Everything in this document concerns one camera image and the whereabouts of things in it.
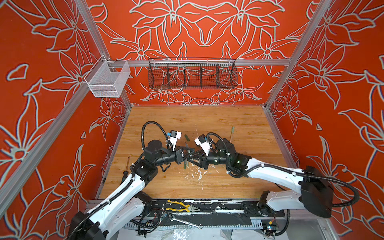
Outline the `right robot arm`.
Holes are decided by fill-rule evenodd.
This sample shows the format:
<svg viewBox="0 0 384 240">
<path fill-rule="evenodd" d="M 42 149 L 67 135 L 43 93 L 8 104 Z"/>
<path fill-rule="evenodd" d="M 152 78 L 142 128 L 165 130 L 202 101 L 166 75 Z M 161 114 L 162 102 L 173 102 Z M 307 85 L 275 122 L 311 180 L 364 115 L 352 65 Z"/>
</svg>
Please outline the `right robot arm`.
<svg viewBox="0 0 384 240">
<path fill-rule="evenodd" d="M 334 188 L 317 169 L 268 164 L 238 153 L 227 139 L 214 143 L 206 137 L 198 137 L 195 143 L 202 149 L 195 157 L 199 167 L 225 165 L 227 173 L 234 178 L 261 179 L 285 188 L 282 192 L 263 192 L 259 204 L 261 210 L 306 210 L 321 218 L 331 217 Z"/>
</svg>

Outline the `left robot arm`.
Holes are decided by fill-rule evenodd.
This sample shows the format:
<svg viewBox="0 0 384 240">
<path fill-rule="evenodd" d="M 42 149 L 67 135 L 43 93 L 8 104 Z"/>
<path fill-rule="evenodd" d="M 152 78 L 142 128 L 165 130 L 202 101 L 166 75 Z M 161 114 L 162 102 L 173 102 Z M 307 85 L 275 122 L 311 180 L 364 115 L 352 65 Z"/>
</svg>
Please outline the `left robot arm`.
<svg viewBox="0 0 384 240">
<path fill-rule="evenodd" d="M 126 179 L 106 199 L 86 213 L 78 212 L 71 221 L 69 240 L 109 240 L 125 224 L 148 212 L 152 198 L 143 189 L 158 173 L 173 162 L 181 164 L 193 148 L 162 147 L 158 140 L 150 141 L 138 160 L 130 166 Z"/>
</svg>

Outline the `silver wrench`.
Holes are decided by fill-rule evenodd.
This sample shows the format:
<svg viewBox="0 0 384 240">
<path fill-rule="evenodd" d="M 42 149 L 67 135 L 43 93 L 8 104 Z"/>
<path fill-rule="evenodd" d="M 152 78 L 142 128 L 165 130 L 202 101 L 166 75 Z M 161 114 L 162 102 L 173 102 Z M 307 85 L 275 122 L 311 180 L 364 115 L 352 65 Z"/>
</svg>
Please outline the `silver wrench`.
<svg viewBox="0 0 384 240">
<path fill-rule="evenodd" d="M 188 225 L 188 226 L 192 226 L 194 228 L 198 228 L 200 230 L 203 228 L 202 224 L 194 224 L 194 223 L 191 223 L 191 222 L 188 222 L 188 221 L 185 221 L 185 220 L 178 219 L 173 214 L 169 214 L 169 219 L 170 219 L 171 222 L 182 223 L 182 224 L 185 224 L 185 225 Z"/>
</svg>

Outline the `white mesh basket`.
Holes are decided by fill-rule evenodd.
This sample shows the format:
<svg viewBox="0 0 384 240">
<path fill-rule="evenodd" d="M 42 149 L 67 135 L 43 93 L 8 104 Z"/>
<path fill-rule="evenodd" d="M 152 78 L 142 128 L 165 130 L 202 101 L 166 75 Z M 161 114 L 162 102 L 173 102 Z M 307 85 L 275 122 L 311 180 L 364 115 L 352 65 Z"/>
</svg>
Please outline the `white mesh basket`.
<svg viewBox="0 0 384 240">
<path fill-rule="evenodd" d="M 119 98 L 131 75 L 131 69 L 127 61 L 123 61 L 119 71 L 110 67 L 110 61 L 100 60 L 85 76 L 88 88 L 96 98 Z"/>
</svg>

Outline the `yellow handled pliers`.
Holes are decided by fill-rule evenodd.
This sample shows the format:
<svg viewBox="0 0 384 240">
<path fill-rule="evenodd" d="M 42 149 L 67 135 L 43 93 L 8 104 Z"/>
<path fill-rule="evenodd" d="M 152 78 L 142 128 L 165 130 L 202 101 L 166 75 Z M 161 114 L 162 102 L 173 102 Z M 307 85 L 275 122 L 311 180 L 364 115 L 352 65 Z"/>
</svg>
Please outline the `yellow handled pliers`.
<svg viewBox="0 0 384 240">
<path fill-rule="evenodd" d="M 167 202 L 170 206 L 166 208 L 166 211 L 190 213 L 190 212 L 196 212 L 199 210 L 198 208 L 195 208 L 194 206 L 185 204 L 183 202 L 171 201 L 171 200 L 167 200 Z"/>
</svg>

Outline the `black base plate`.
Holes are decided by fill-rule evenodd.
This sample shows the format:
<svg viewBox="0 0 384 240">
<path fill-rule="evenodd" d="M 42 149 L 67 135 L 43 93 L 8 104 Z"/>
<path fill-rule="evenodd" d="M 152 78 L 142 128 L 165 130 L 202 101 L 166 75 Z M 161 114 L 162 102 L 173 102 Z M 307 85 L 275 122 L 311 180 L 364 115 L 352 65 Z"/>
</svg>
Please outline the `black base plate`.
<svg viewBox="0 0 384 240">
<path fill-rule="evenodd" d="M 284 210 L 262 210 L 258 199 L 153 199 L 150 209 L 166 211 L 167 200 L 183 202 L 198 208 L 196 212 L 174 212 L 176 214 L 243 214 L 247 217 L 284 217 Z"/>
</svg>

